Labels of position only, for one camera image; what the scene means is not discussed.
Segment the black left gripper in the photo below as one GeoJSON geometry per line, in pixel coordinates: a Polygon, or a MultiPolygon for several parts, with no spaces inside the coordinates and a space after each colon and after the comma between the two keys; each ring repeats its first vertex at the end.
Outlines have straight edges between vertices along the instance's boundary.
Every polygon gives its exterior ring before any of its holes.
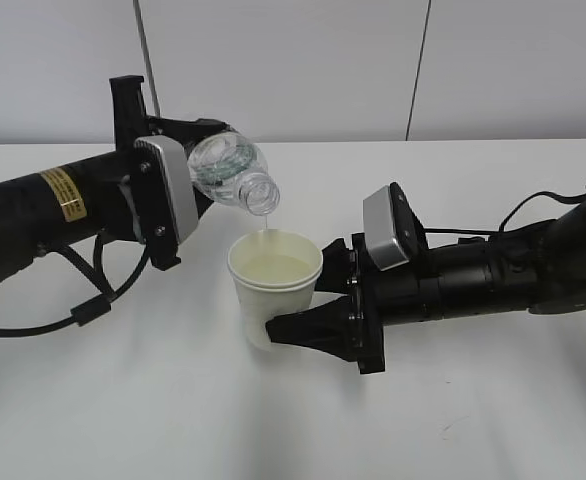
{"type": "MultiPolygon", "coordinates": [[[[142,238],[152,265],[166,271],[180,263],[178,243],[161,172],[161,161],[147,147],[136,147],[141,137],[158,134],[192,150],[204,139],[224,132],[235,132],[228,123],[208,118],[177,120],[147,115],[142,94],[144,78],[127,75],[109,80],[114,114],[115,145],[124,153],[133,204],[142,238]]],[[[198,219],[215,203],[193,185],[198,219]]]]}

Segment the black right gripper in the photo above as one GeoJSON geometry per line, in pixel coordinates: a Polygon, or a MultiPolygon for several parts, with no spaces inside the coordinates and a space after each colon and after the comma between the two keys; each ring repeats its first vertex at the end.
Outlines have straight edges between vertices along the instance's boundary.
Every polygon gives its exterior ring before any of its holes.
{"type": "Polygon", "coordinates": [[[267,321],[265,328],[273,343],[318,350],[346,362],[357,361],[361,374],[382,373],[386,367],[384,333],[374,291],[380,270],[366,249],[363,233],[352,235],[352,247],[349,249],[345,240],[338,238],[322,250],[322,272],[315,291],[347,295],[354,277],[360,337],[349,296],[309,310],[278,315],[267,321]]]}

